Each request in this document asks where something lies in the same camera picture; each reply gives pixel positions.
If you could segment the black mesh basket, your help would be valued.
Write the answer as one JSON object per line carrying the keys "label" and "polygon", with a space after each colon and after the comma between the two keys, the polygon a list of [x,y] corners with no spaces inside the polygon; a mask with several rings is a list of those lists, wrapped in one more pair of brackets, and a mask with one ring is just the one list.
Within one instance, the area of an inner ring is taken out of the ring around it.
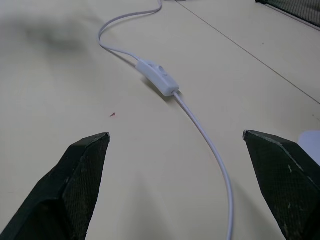
{"label": "black mesh basket", "polygon": [[320,28],[320,0],[255,0]]}

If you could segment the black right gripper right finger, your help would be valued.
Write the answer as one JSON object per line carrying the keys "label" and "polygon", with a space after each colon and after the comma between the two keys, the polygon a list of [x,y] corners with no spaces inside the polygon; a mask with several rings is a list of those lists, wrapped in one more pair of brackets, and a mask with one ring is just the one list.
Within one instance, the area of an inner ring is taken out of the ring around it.
{"label": "black right gripper right finger", "polygon": [[245,130],[260,191],[286,240],[320,240],[320,166],[295,142]]}

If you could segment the white round object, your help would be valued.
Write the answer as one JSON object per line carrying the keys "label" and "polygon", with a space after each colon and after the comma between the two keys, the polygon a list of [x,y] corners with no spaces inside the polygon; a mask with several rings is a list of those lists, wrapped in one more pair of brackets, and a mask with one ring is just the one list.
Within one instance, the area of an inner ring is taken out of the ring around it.
{"label": "white round object", "polygon": [[320,130],[304,131],[297,144],[320,166]]}

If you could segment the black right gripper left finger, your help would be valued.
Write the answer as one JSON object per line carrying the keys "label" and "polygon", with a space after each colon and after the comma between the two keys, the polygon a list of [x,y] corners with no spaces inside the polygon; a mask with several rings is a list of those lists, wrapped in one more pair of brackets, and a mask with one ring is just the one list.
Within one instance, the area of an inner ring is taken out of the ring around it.
{"label": "black right gripper left finger", "polygon": [[110,135],[70,145],[38,181],[0,240],[85,240],[98,200]]}

